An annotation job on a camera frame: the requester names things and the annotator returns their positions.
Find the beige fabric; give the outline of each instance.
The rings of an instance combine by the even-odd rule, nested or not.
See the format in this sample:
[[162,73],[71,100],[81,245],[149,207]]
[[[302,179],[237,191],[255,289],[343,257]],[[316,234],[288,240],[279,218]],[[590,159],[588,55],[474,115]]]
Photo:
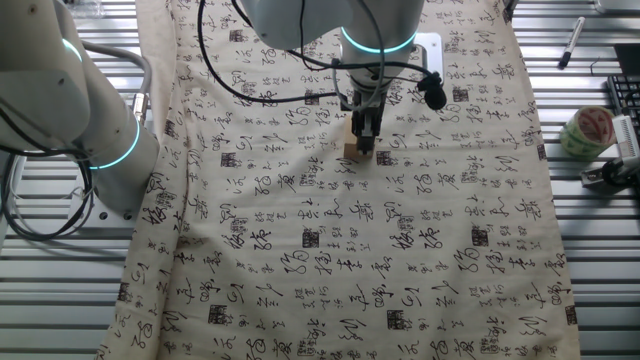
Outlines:
[[[154,78],[154,105],[171,89],[171,109],[100,359],[579,358],[533,92],[501,2],[425,4],[449,105],[434,113],[397,82],[361,162],[341,156],[335,99],[240,102],[199,59],[195,2],[138,7],[143,53],[159,74],[177,61],[172,84]],[[205,14],[235,89],[330,91],[228,3]],[[336,35],[307,52],[329,61]]]

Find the black cable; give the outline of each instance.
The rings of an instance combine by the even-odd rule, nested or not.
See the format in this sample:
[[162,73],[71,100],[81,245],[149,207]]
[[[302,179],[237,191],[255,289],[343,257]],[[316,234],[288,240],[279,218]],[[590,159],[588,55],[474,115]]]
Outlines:
[[[93,179],[91,177],[91,170],[89,169],[89,162],[86,160],[82,160],[83,158],[85,158],[84,154],[82,152],[80,152],[79,150],[52,150],[52,149],[48,149],[45,146],[39,144],[37,141],[33,140],[30,136],[28,136],[25,132],[23,132],[9,117],[9,115],[2,109],[0,108],[0,118],[2,118],[2,120],[4,120],[4,122],[14,131],[16,132],[24,141],[28,142],[29,144],[33,145],[35,148],[39,149],[42,151],[42,153],[29,153],[29,152],[25,152],[25,151],[21,151],[21,150],[15,150],[15,149],[11,149],[5,146],[2,146],[0,149],[1,150],[9,150],[7,151],[10,155],[9,155],[9,159],[7,160],[7,163],[5,164],[5,172],[4,175],[2,177],[2,181],[0,183],[0,193],[1,193],[1,212],[4,215],[4,217],[7,219],[7,223],[9,224],[9,226],[11,227],[11,229],[13,229],[13,231],[16,232],[16,234],[22,236],[25,239],[28,240],[33,240],[33,241],[46,241],[46,240],[51,240],[53,238],[55,238],[56,236],[59,236],[61,234],[63,234],[65,231],[67,231],[68,229],[70,229],[73,225],[75,225],[78,220],[80,220],[80,217],[82,216],[82,213],[84,212],[84,209],[86,208],[87,203],[89,202],[89,200],[91,200],[91,203],[93,203],[93,193],[91,193],[89,196],[85,197],[82,200],[82,203],[80,205],[80,207],[78,208],[78,210],[71,216],[71,218],[69,220],[67,220],[67,222],[56,232],[54,233],[50,233],[50,234],[35,234],[32,233],[30,231],[25,230],[24,228],[22,228],[13,218],[13,215],[11,214],[10,210],[9,210],[9,194],[11,194],[11,179],[9,178],[9,175],[11,174],[12,171],[12,167],[13,164],[15,163],[15,159],[17,155],[24,155],[24,156],[34,156],[34,157],[48,157],[48,156],[55,156],[55,155],[73,155],[76,158],[78,166],[80,168],[80,173],[82,175],[82,179],[83,179],[83,183],[84,183],[84,191],[91,191],[91,189],[93,188]],[[80,227],[77,227],[76,229],[72,230],[70,233],[67,233],[65,235],[70,235],[74,232],[76,232]]]
[[77,159],[86,158],[86,156],[79,150],[74,150],[74,149],[53,150],[40,145],[37,141],[35,141],[33,138],[27,135],[24,131],[22,131],[22,129],[20,129],[18,125],[16,125],[16,123],[14,123],[13,120],[11,120],[11,117],[2,109],[2,107],[0,107],[0,118],[2,118],[2,120],[4,120],[4,122],[7,125],[9,125],[11,130],[13,130],[16,134],[18,134],[18,136],[20,136],[24,141],[28,142],[36,149],[42,151],[42,153],[41,154],[30,153],[30,152],[16,150],[16,149],[12,149],[12,148],[0,145],[0,150],[2,151],[6,151],[10,154],[20,155],[20,156],[48,157],[48,156],[55,156],[55,155],[73,155]]
[[[253,25],[251,24],[251,21],[249,20],[249,18],[247,17],[247,15],[242,11],[242,9],[240,9],[240,6],[238,5],[237,0],[231,0],[231,4],[233,5],[234,9],[238,12],[238,15],[242,18],[242,20],[244,20],[244,22],[253,28]],[[366,64],[338,64],[338,65],[333,65],[333,64],[329,64],[329,63],[325,63],[319,60],[316,60],[314,58],[310,58],[308,56],[304,56],[296,51],[293,50],[287,50],[287,53],[298,57],[300,59],[304,59],[314,65],[318,65],[318,66],[322,66],[326,69],[336,69],[336,70],[357,70],[357,69],[366,69],[366,68],[372,68],[372,67],[377,67],[380,66],[380,63],[375,62],[375,63],[366,63]],[[420,67],[418,65],[414,65],[414,64],[409,64],[409,63],[404,63],[401,61],[385,61],[385,66],[387,67],[401,67],[401,68],[406,68],[406,69],[412,69],[412,70],[416,70],[416,71],[420,71],[421,73],[425,74],[426,76],[431,76],[432,73],[423,68]]]
[[323,97],[330,97],[330,96],[336,96],[337,94],[334,92],[331,93],[325,93],[325,94],[313,94],[313,95],[306,95],[306,96],[298,96],[298,97],[293,97],[293,98],[284,98],[284,99],[259,99],[259,98],[254,98],[251,96],[247,96],[245,94],[242,94],[236,90],[234,90],[232,87],[230,87],[229,85],[227,85],[221,78],[220,76],[218,76],[218,74],[216,74],[215,70],[213,69],[213,65],[211,65],[211,61],[209,60],[209,56],[207,54],[207,49],[206,46],[204,45],[204,40],[203,40],[203,36],[202,36],[202,17],[204,14],[204,6],[206,4],[206,1],[201,0],[200,1],[200,5],[198,7],[198,43],[200,44],[200,51],[202,52],[202,57],[204,58],[204,62],[207,65],[207,69],[211,72],[211,75],[213,75],[213,78],[216,79],[216,81],[218,83],[220,83],[220,85],[227,90],[228,92],[232,93],[233,95],[237,96],[240,99],[246,100],[246,101],[252,101],[252,102],[257,102],[257,103],[262,103],[262,104],[278,104],[278,103],[287,103],[287,102],[294,102],[294,101],[305,101],[305,100],[310,100],[310,99],[320,99]]
[[[80,217],[82,216],[84,209],[86,208],[87,203],[89,202],[89,200],[91,200],[91,203],[93,203],[93,193],[89,194],[89,196],[85,197],[82,201],[82,203],[80,204],[80,207],[78,208],[78,210],[71,216],[71,218],[69,220],[67,220],[67,222],[56,232],[54,233],[50,233],[50,234],[35,234],[32,233],[28,230],[25,230],[24,228],[22,228],[13,218],[13,215],[11,214],[10,210],[9,210],[9,195],[11,194],[11,179],[9,178],[9,175],[11,175],[11,170],[13,167],[13,164],[15,163],[16,160],[16,156],[13,154],[9,155],[9,158],[7,159],[7,163],[5,164],[5,172],[4,172],[4,176],[2,177],[2,214],[4,215],[5,219],[7,220],[7,223],[9,224],[9,226],[11,227],[11,229],[19,236],[27,239],[27,240],[32,240],[32,241],[47,241],[47,240],[51,240],[61,234],[63,234],[65,231],[69,230],[73,225],[75,225],[78,220],[80,220]],[[87,189],[91,189],[92,188],[92,180],[91,180],[91,172],[89,170],[89,166],[86,162],[80,162],[78,163],[79,167],[80,167],[80,172],[82,174],[82,178],[83,178],[83,182],[84,182],[84,186],[85,186],[85,191],[87,191]],[[76,229],[73,229],[71,232],[65,234],[65,235],[71,235],[73,233],[75,233],[76,231],[78,231],[80,229],[80,227],[77,227]]]
[[302,56],[302,63],[304,64],[304,66],[307,67],[307,69],[311,70],[311,71],[322,71],[322,70],[326,70],[327,68],[321,68],[321,69],[314,69],[311,66],[309,66],[309,64],[307,64],[307,59],[306,56],[304,56],[304,26],[302,26],[302,22],[304,20],[304,8],[306,5],[307,1],[306,0],[302,0],[302,9],[300,10],[300,55]]
[[[378,73],[376,73],[375,71],[373,71],[373,70],[371,70],[369,68],[367,68],[367,70],[370,73],[374,74],[374,75],[378,74]],[[400,76],[385,76],[384,78],[385,79],[389,79],[389,80],[402,80],[402,81],[412,82],[412,83],[416,83],[416,84],[420,83],[420,81],[418,81],[418,80],[407,79],[407,78],[403,78],[403,77],[400,77]]]

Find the black keyboard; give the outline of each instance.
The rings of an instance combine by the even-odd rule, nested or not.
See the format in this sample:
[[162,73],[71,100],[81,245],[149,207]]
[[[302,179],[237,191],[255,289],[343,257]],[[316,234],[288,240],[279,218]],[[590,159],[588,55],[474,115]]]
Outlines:
[[616,115],[622,114],[622,109],[628,105],[629,116],[633,122],[633,128],[637,136],[640,136],[640,92],[631,96],[629,104],[626,104],[625,97],[634,91],[640,91],[640,75],[609,76],[607,79],[609,91],[611,94],[611,102],[614,106]]

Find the small wooden block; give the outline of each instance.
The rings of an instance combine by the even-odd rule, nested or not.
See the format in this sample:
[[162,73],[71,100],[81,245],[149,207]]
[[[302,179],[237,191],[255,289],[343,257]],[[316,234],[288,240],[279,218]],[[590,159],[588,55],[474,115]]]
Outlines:
[[357,142],[358,138],[351,132],[351,114],[349,114],[344,118],[344,157],[348,159],[373,157],[373,151],[367,155],[360,155]]

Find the pen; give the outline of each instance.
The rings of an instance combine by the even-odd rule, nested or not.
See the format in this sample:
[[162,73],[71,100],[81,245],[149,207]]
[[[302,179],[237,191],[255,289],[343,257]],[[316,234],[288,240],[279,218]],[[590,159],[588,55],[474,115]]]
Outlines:
[[586,20],[587,19],[585,19],[583,16],[581,16],[578,19],[578,23],[576,24],[576,27],[573,29],[573,34],[571,34],[571,39],[569,40],[567,47],[564,49],[562,60],[560,60],[560,63],[558,64],[558,67],[560,67],[560,69],[564,69],[569,64],[569,59],[571,59],[571,53],[573,52],[573,49],[575,49],[576,44],[578,43],[578,37],[582,32],[582,28],[584,27],[584,22]]

